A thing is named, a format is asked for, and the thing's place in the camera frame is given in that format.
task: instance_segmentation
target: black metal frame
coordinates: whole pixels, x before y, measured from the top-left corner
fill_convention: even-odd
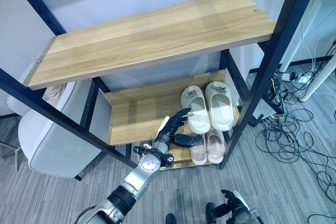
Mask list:
[[[65,29],[42,0],[28,1],[55,35],[66,33]],[[244,128],[247,123],[252,120],[252,114],[266,89],[269,87],[269,80],[278,67],[282,55],[285,53],[308,3],[309,0],[285,0],[271,39],[269,41],[258,43],[265,55],[251,90],[247,88],[247,85],[243,80],[229,50],[222,51],[219,68],[228,69],[244,105],[240,110],[240,116],[236,126],[233,128],[232,135],[230,136],[228,132],[223,132],[223,136],[227,142],[227,147],[224,160],[220,163],[219,169],[224,168],[235,145],[241,137]],[[130,160],[131,144],[126,146],[125,155],[123,155],[116,151],[114,146],[108,145],[89,132],[99,89],[102,92],[110,91],[99,77],[92,78],[91,87],[80,124],[74,122],[69,117],[56,110],[50,104],[45,102],[36,91],[23,86],[2,69],[0,69],[0,88],[38,113],[82,138],[84,141],[92,144],[125,164],[133,168],[136,167],[136,163]]]
[[[285,0],[271,39],[261,44],[265,55],[252,84],[248,99],[244,102],[237,124],[233,129],[230,140],[227,142],[224,159],[220,163],[219,169],[224,168],[244,128],[252,118],[255,108],[269,87],[269,80],[276,71],[308,3],[309,0]]]

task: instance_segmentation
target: shoe rack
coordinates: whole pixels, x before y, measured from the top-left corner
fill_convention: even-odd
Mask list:
[[[181,108],[180,96],[185,87],[204,87],[211,81],[223,81],[226,72],[112,93],[100,76],[221,51],[219,69],[227,69],[244,104],[239,118],[237,110],[234,111],[236,126],[232,135],[223,132],[227,143],[224,160],[219,165],[223,169],[269,87],[309,0],[285,0],[276,24],[252,0],[193,0],[69,33],[42,0],[28,2],[38,10],[55,37],[23,85],[0,69],[0,88],[133,168],[137,164],[130,159],[130,143],[155,137],[163,118]],[[249,90],[229,49],[253,43],[258,43],[265,54]],[[34,91],[88,78],[92,82],[80,122],[56,110]],[[99,90],[107,93],[106,99],[113,106],[108,144],[89,132]],[[181,131],[190,133],[187,126]],[[111,147],[119,144],[127,144],[125,154]],[[171,152],[176,156],[174,168],[192,166],[186,150],[173,148]]]
[[[112,106],[109,144],[115,146],[155,139],[164,117],[182,109],[181,94],[185,88],[196,85],[204,92],[210,82],[225,82],[225,75],[226,70],[220,70],[187,79],[105,93],[104,97]],[[234,108],[235,122],[238,117],[238,110]],[[178,133],[193,134],[188,124],[180,127]],[[173,168],[195,166],[188,148],[173,146],[170,153],[175,158]]]

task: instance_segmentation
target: black shoe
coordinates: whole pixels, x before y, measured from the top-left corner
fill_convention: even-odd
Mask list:
[[[215,209],[215,208],[216,208],[216,206],[212,202],[209,202],[208,204],[206,204],[205,217],[206,217],[206,223],[207,224],[216,223],[216,218],[212,214],[213,209]]]
[[[175,216],[173,214],[167,214],[166,224],[176,224],[176,219],[175,219]]]

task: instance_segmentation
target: robotic arm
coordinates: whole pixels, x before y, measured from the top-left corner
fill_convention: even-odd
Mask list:
[[[207,223],[216,223],[216,218],[232,212],[232,217],[226,221],[227,224],[264,224],[257,211],[247,206],[239,192],[229,190],[221,192],[227,198],[227,203],[218,207],[212,202],[208,203],[205,210]]]
[[[174,157],[168,154],[171,143],[180,147],[192,147],[201,136],[190,137],[176,134],[177,129],[184,125],[187,113],[191,109],[177,112],[173,117],[164,120],[154,141],[153,148],[135,147],[134,152],[144,154],[138,166],[123,182],[98,204],[85,224],[120,224],[126,214],[140,199],[150,182],[159,174],[160,167],[171,167]]]

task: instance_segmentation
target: wooden panel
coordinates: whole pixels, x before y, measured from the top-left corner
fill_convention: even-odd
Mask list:
[[[212,165],[212,163],[208,161],[204,165]],[[194,167],[194,166],[199,166],[199,165],[196,165],[191,160],[189,160],[189,161],[175,162],[172,168],[161,167],[160,170],[180,169],[180,168],[187,168],[187,167]]]
[[[57,36],[26,83],[39,89],[261,42],[274,26],[252,0],[190,1]]]
[[[112,105],[109,144],[120,145],[148,141],[156,137],[158,128],[167,115],[181,110],[181,94],[186,87],[197,85],[205,89],[212,81],[223,81],[225,70],[156,84],[143,88],[110,92],[104,97]],[[234,110],[235,122],[238,112]],[[191,134],[188,125],[178,133]]]
[[[182,94],[183,90],[190,85],[199,86],[205,90],[206,86],[213,81],[225,81],[226,70],[204,73],[197,77],[170,81],[161,84],[150,85],[141,88],[121,90],[117,92],[105,93],[103,96],[112,105],[125,102],[134,102],[153,97],[162,97],[171,94]]]
[[[189,148],[181,148],[172,144],[169,153],[174,156],[176,163],[191,160]]]
[[[151,140],[155,138],[164,117],[174,115],[181,109],[181,94],[116,104],[112,107],[109,144],[120,145]],[[236,109],[234,117],[237,122]],[[188,125],[178,130],[178,133],[182,134],[191,132]]]

